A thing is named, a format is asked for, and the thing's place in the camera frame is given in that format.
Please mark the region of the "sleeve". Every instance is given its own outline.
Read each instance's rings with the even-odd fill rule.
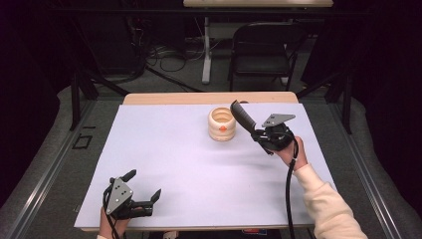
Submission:
[[[316,222],[317,239],[367,238],[343,198],[307,164],[295,172],[305,190],[308,214]]]

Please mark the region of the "white table surface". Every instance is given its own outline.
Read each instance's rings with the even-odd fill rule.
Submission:
[[[242,105],[261,128],[272,113],[296,115],[286,122],[305,144],[309,162],[335,188],[302,104]],[[268,156],[237,124],[236,135],[220,142],[208,135],[207,117],[230,105],[120,106],[75,227],[99,228],[103,192],[111,177],[132,169],[127,185],[135,201],[162,189],[151,217],[132,219],[137,230],[279,228],[288,225],[285,182],[288,168]],[[292,178],[296,225],[310,225],[303,190]]]

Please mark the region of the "hand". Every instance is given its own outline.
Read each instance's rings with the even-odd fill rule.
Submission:
[[[117,231],[118,237],[122,237],[124,231],[127,228],[127,224],[129,223],[130,219],[125,219],[125,220],[117,220],[117,222],[115,222],[114,228]],[[111,239],[112,237],[112,230],[111,227],[108,224],[108,221],[106,219],[106,213],[104,208],[102,207],[102,211],[101,211],[101,220],[100,220],[100,232],[99,232],[100,236],[103,236],[105,238]]]
[[[295,136],[295,139],[298,142],[299,153],[298,153],[294,171],[308,164],[307,156],[305,155],[304,142],[299,136]],[[283,162],[287,166],[289,166],[289,164],[291,163],[293,159],[294,148],[295,148],[295,142],[292,141],[291,144],[289,144],[289,146],[287,146],[283,150],[273,151],[273,153],[278,155],[283,160]]]

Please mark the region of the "dark background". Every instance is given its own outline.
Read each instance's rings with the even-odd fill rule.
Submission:
[[[64,6],[121,6],[121,2],[58,1]],[[368,45],[353,71],[353,96],[366,108],[366,118],[376,154],[403,197],[422,215],[421,66],[422,5],[417,1],[336,0],[343,10],[379,9],[382,24],[374,27]],[[139,1],[132,7],[182,8],[182,1]],[[0,204],[8,198],[54,123],[60,102],[57,93],[70,85],[75,61],[101,74],[131,75],[139,72],[139,48],[123,17],[59,18],[68,26],[65,36],[75,52],[62,43],[43,5],[32,1],[3,1],[0,10],[0,57],[2,79],[1,187]],[[183,50],[184,36],[195,33],[191,20],[138,18],[146,24],[153,41]],[[368,21],[328,20],[319,33],[303,75],[314,84],[341,69],[352,56],[356,39]]]

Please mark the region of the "wire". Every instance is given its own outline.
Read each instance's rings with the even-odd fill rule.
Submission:
[[[290,201],[290,185],[291,185],[291,180],[292,180],[293,169],[295,168],[296,160],[297,160],[298,153],[299,153],[299,145],[298,145],[298,142],[296,141],[296,139],[294,137],[293,137],[293,142],[295,144],[294,152],[293,152],[293,158],[292,158],[292,161],[289,165],[288,177],[287,177],[287,180],[286,180],[286,210],[288,212],[289,231],[290,231],[290,234],[291,234],[291,238],[295,239],[296,238],[295,237],[295,229],[294,229],[294,226],[293,226],[292,207],[291,207],[291,201]]]

